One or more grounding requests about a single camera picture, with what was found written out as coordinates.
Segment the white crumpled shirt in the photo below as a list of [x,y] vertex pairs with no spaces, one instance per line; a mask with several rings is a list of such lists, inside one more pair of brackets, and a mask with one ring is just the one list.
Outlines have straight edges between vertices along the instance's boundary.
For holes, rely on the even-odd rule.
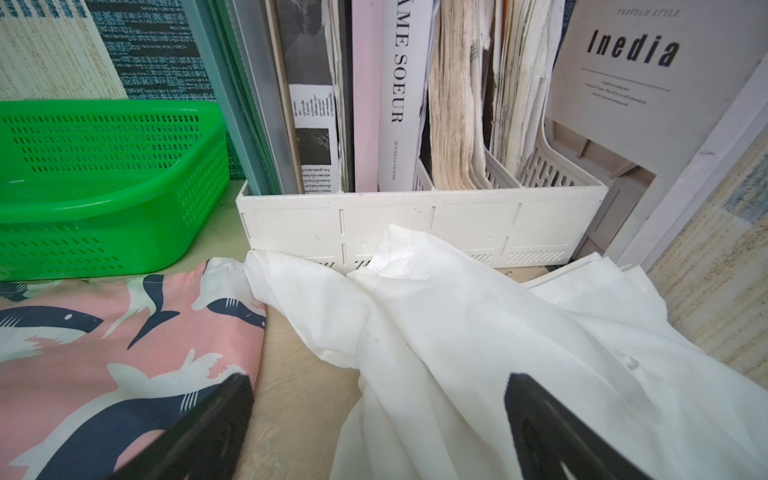
[[653,478],[767,475],[766,391],[675,330],[639,267],[591,255],[521,284],[391,226],[348,275],[261,250],[244,270],[317,357],[360,374],[335,479],[520,478],[516,373]]

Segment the worn beige paper stack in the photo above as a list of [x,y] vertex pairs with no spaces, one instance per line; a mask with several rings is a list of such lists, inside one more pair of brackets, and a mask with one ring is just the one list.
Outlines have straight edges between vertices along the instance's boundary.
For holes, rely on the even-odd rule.
[[483,47],[489,37],[486,1],[442,1],[429,74],[431,172],[439,190],[485,190]]

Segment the black and white magazine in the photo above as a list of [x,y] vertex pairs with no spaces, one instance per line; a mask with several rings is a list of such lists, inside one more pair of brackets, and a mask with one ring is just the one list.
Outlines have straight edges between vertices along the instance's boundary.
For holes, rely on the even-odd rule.
[[275,2],[304,191],[342,191],[335,92],[323,3]]

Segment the white Ame Soeur book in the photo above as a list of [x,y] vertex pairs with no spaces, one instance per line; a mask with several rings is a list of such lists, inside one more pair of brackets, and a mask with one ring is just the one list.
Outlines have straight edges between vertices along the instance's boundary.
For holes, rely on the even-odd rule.
[[423,129],[434,3],[383,3],[378,187],[411,191]]

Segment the white plastic file organizer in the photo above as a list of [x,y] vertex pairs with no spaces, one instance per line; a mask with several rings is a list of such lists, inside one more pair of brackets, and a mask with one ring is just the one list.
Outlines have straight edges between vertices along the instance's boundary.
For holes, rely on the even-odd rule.
[[366,266],[388,225],[426,232],[493,268],[567,263],[607,194],[556,152],[545,129],[513,176],[486,157],[488,190],[441,191],[419,167],[417,190],[258,196],[242,186],[236,206],[251,248],[347,273]]

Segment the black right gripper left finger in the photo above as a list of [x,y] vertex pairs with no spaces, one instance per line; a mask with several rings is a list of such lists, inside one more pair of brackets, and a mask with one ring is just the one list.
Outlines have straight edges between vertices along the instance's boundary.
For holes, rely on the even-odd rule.
[[113,479],[231,479],[245,440],[254,395],[233,374]]

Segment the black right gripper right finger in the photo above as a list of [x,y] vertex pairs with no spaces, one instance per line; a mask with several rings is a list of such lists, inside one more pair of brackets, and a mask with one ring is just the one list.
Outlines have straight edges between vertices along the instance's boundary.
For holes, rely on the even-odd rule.
[[531,376],[510,375],[504,404],[525,479],[648,477]]

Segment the pink book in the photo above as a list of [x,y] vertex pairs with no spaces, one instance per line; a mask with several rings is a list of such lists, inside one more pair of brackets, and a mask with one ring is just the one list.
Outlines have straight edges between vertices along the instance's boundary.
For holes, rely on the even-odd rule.
[[378,191],[383,1],[352,2],[354,169],[357,193]]

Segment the green plastic basket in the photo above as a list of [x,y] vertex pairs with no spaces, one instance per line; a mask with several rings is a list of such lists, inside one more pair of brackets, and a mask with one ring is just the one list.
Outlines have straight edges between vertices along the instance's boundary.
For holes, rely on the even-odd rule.
[[230,176],[206,101],[1,105],[1,276],[150,273],[179,260]]

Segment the grey Inedia magazine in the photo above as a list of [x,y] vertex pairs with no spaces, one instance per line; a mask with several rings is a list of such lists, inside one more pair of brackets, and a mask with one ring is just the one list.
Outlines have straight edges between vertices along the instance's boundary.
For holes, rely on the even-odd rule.
[[578,1],[547,116],[676,176],[767,52],[764,1]]

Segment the green folder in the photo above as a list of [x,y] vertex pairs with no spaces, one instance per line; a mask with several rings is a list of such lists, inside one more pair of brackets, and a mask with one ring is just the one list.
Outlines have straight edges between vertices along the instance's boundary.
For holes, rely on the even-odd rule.
[[280,182],[271,171],[271,158],[262,152],[238,97],[209,2],[182,1],[181,4],[251,194],[280,194]]

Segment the pink shark print shorts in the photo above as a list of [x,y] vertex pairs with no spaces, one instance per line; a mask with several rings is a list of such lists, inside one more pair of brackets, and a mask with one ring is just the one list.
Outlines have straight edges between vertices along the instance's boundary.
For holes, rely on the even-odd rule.
[[1,286],[1,475],[103,479],[233,375],[258,376],[266,308],[244,265]]

